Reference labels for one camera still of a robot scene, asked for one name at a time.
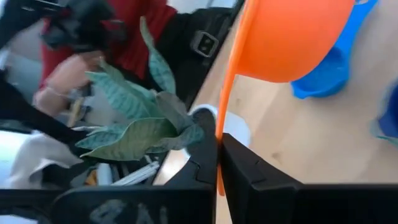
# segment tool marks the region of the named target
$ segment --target orange plastic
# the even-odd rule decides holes
[[[246,0],[221,90],[219,145],[234,76],[275,83],[302,78],[337,41],[354,4],[355,0]],[[224,195],[220,165],[217,180]]]

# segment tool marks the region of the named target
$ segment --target blue container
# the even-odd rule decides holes
[[[380,114],[372,123],[371,133],[398,147],[398,82],[384,96]]]
[[[376,3],[377,0],[358,1],[339,39],[322,62],[303,78],[290,83],[294,96],[300,99],[326,97],[338,93],[346,85],[356,33]]]

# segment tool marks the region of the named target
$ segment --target buckle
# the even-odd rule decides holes
[[[114,19],[111,21],[104,21],[103,24],[110,33],[111,40],[126,41],[127,40],[127,28],[123,21]]]
[[[195,36],[191,43],[191,48],[199,55],[208,58],[213,56],[218,47],[218,43],[218,39],[213,35],[203,30],[198,30],[195,32]]]

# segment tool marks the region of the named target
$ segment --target wooden surface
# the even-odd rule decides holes
[[[351,79],[335,96],[298,100],[289,84],[238,76],[228,110],[246,120],[251,149],[305,183],[398,182],[398,149],[369,133],[381,97],[398,78],[397,9],[398,1],[383,0],[366,19],[351,56]],[[218,104],[235,29],[196,105]],[[231,223],[224,197],[218,197],[217,223]]]

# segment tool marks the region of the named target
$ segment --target black mount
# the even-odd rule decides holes
[[[82,187],[63,193],[0,190],[0,208],[10,213],[10,207],[35,207],[56,224],[214,223],[215,138],[200,149],[163,186]],[[398,185],[305,185],[229,134],[223,138],[221,151],[233,223],[398,222]]]

